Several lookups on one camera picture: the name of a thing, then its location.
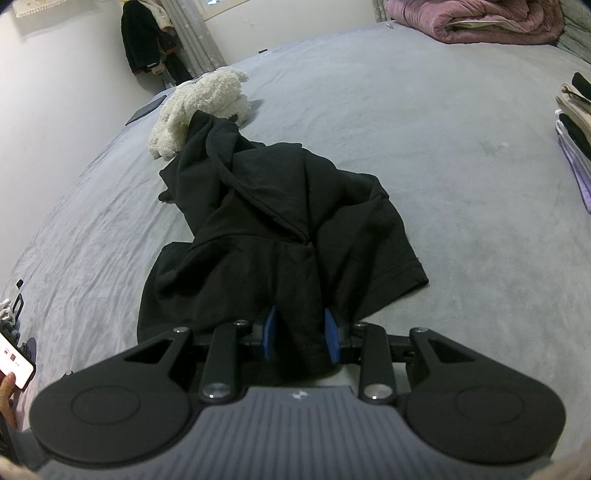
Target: black hoodie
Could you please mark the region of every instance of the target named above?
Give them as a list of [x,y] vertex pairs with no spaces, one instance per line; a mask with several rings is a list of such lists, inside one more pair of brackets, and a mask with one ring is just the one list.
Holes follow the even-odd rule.
[[428,282],[378,179],[300,144],[253,143],[198,111],[160,175],[195,239],[156,260],[139,342],[180,325],[210,332],[275,306],[279,363],[321,374],[330,367],[324,307],[355,322]]

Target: round black pad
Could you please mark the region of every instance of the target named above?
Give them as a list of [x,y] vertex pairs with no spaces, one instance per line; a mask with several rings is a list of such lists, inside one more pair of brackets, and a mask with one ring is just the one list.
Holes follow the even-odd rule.
[[31,429],[58,457],[82,465],[136,462],[174,440],[190,414],[185,392],[154,365],[99,364],[64,377],[33,402]]
[[565,412],[548,387],[510,369],[506,378],[479,378],[470,364],[449,368],[451,375],[443,368],[418,384],[404,407],[408,425],[426,443],[454,458],[488,465],[552,452]]

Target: logo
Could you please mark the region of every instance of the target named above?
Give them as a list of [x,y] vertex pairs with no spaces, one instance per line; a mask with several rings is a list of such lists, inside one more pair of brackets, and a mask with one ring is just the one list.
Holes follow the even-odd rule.
[[300,390],[299,392],[292,393],[291,396],[294,397],[296,400],[305,400],[308,396],[308,392]]

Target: window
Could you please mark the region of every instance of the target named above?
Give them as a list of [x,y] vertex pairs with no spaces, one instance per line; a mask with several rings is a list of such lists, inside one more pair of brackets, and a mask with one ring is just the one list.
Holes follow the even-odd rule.
[[194,0],[204,20],[215,17],[248,0]]

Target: phone screen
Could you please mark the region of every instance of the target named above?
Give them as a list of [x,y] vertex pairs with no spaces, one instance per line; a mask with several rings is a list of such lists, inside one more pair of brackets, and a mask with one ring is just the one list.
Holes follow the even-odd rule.
[[34,370],[33,364],[4,335],[0,335],[0,370],[4,375],[14,373],[17,376],[17,387],[21,390],[25,388]]

